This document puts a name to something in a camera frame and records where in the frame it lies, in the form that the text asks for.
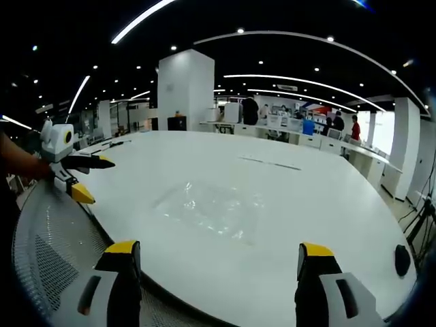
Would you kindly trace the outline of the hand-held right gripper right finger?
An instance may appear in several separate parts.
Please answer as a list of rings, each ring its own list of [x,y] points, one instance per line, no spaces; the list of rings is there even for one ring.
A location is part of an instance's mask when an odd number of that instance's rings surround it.
[[[301,243],[294,296],[297,326],[385,326],[374,295],[343,272],[327,247]]]

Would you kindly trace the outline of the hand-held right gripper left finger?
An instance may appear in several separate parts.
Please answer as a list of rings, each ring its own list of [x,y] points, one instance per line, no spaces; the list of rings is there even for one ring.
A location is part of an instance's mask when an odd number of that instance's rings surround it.
[[[110,245],[60,297],[56,326],[139,326],[140,243]]]

